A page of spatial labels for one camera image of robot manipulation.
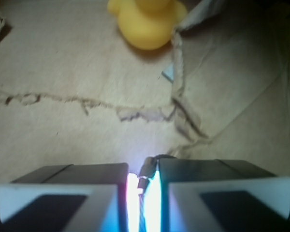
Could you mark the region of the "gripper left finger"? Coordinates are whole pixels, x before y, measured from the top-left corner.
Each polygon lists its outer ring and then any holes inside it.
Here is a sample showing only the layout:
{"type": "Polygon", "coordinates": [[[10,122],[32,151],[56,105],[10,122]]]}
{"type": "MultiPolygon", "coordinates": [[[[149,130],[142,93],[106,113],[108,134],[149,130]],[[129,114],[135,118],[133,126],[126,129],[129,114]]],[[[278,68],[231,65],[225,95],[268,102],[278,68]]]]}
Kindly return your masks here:
{"type": "Polygon", "coordinates": [[[126,163],[44,166],[0,184],[0,232],[126,232],[126,163]]]}

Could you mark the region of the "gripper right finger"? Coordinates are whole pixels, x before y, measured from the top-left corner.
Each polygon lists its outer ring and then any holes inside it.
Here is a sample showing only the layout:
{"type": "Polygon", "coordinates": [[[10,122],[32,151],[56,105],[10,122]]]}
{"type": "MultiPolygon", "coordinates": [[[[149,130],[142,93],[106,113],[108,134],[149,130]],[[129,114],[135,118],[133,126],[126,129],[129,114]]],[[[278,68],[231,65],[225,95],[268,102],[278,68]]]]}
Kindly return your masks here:
{"type": "Polygon", "coordinates": [[[244,160],[161,159],[163,232],[290,232],[290,176],[244,160]]]}

